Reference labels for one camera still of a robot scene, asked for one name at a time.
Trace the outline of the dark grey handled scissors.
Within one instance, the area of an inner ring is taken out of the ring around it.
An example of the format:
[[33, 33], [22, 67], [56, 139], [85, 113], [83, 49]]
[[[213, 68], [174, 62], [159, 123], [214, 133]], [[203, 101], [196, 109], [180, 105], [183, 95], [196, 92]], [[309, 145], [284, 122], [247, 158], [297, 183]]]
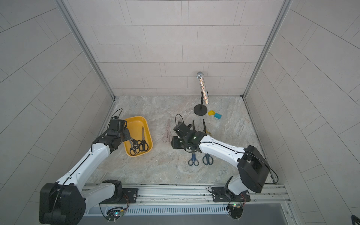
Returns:
[[135, 156], [140, 153], [139, 145], [141, 141], [135, 140], [134, 138], [130, 139], [130, 150], [129, 153], [131, 156]]

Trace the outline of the blue handled scissors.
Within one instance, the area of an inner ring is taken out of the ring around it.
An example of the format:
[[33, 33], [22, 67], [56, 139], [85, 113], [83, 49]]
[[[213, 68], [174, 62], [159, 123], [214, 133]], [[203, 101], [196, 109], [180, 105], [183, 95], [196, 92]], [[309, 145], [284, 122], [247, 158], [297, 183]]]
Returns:
[[192, 157], [191, 159], [188, 161], [188, 165], [189, 166], [199, 166], [199, 161], [196, 159], [196, 154], [195, 153], [192, 153]]
[[205, 155], [204, 155], [204, 157], [202, 158], [202, 162], [203, 162], [203, 164], [204, 165], [206, 165], [206, 166], [210, 166], [210, 165], [212, 165], [213, 164], [213, 157], [210, 155], [210, 154], [208, 154], [208, 153], [206, 153]]

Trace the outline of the small grey scissors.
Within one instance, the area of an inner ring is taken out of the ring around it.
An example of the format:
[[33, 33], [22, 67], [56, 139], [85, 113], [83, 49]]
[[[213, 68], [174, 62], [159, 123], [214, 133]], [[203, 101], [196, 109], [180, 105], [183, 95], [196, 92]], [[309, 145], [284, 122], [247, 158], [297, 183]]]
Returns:
[[134, 138], [131, 138], [131, 146], [134, 150], [139, 149], [141, 144], [142, 144], [141, 140], [135, 140]]

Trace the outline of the pink scissors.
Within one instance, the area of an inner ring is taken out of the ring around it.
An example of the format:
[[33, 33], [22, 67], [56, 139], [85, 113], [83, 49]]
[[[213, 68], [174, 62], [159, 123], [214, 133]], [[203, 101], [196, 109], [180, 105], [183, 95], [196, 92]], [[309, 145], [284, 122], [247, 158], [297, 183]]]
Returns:
[[171, 134], [171, 130], [170, 130], [170, 119], [168, 119], [168, 121], [167, 121], [167, 123], [166, 123], [166, 131], [165, 131], [165, 133], [164, 133], [164, 136], [163, 136], [163, 139], [162, 139], [162, 141], [164, 142], [164, 143], [166, 143], [166, 142], [171, 142], [171, 140], [172, 140], [172, 134]]

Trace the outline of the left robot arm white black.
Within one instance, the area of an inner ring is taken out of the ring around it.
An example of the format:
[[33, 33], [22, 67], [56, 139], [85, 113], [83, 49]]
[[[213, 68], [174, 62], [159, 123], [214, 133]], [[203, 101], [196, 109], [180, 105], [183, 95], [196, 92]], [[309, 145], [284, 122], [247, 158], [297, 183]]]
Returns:
[[47, 183], [40, 190], [39, 222], [48, 225], [76, 225], [84, 214], [104, 200], [123, 199], [122, 183], [106, 180], [88, 194], [82, 190], [95, 169], [124, 141], [130, 132], [106, 131], [91, 144], [89, 151], [55, 183]]

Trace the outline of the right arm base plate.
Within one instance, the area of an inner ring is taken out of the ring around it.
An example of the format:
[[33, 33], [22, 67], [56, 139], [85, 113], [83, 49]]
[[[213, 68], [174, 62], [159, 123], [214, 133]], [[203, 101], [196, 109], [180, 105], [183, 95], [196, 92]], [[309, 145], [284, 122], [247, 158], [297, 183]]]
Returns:
[[251, 198], [248, 190], [236, 195], [225, 187], [210, 187], [209, 191], [212, 194], [213, 202], [225, 203], [225, 202], [250, 202]]

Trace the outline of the yellow plastic storage box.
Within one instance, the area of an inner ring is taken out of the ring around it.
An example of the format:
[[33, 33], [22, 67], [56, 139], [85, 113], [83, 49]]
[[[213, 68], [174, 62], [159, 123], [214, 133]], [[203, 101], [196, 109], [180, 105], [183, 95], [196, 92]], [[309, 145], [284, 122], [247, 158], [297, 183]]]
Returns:
[[153, 147], [153, 142], [152, 142], [152, 137], [151, 137], [149, 126], [148, 126], [146, 119], [142, 116], [135, 116], [135, 117], [127, 118], [125, 121], [127, 122], [127, 129], [130, 132], [131, 138], [134, 138], [135, 140], [142, 140], [142, 127], [144, 127], [145, 140], [146, 140], [147, 144], [149, 145], [149, 150], [147, 152], [140, 151], [139, 154], [136, 154], [135, 156], [131, 156], [129, 153], [130, 140], [126, 141], [126, 142], [124, 142], [124, 147], [125, 147], [125, 151], [126, 151], [127, 155], [130, 157], [137, 157], [137, 156], [140, 156], [140, 155], [150, 152]]

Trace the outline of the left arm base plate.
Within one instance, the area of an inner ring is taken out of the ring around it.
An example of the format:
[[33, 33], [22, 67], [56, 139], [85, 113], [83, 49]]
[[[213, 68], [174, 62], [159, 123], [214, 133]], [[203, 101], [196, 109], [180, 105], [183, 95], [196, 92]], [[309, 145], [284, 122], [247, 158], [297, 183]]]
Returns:
[[137, 200], [139, 189], [137, 188], [125, 188], [118, 189], [115, 191], [115, 197], [113, 203], [126, 204], [135, 203]]

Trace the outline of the large black handled scissors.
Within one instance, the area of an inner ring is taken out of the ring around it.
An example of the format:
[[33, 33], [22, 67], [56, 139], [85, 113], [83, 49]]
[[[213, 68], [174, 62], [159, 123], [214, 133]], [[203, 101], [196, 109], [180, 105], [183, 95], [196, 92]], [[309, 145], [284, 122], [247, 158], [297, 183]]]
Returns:
[[144, 127], [142, 127], [142, 140], [139, 143], [139, 150], [141, 152], [147, 152], [149, 150], [149, 145], [147, 144], [146, 140], [145, 140], [145, 131], [144, 131]]

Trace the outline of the yellow handled black scissors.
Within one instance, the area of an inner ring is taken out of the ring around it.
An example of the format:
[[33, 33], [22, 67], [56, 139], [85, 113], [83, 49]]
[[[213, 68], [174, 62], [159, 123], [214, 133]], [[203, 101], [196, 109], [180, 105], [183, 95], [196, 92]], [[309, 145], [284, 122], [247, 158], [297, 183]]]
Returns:
[[212, 134], [207, 130], [206, 123], [205, 123], [204, 119], [202, 120], [202, 122], [203, 122], [203, 132], [204, 132], [206, 135], [209, 135], [209, 136], [211, 137]]

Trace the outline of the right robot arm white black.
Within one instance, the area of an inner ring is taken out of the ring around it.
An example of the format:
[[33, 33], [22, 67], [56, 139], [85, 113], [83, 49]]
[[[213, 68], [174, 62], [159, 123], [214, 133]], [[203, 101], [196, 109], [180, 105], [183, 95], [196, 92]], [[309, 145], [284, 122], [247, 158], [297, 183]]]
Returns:
[[193, 131], [186, 127], [174, 129], [176, 136], [173, 148], [184, 148], [191, 153], [202, 152], [220, 158], [238, 169], [239, 175], [231, 178], [227, 189], [238, 196], [246, 190], [261, 193], [271, 168], [256, 147], [236, 147], [218, 141], [204, 132]]

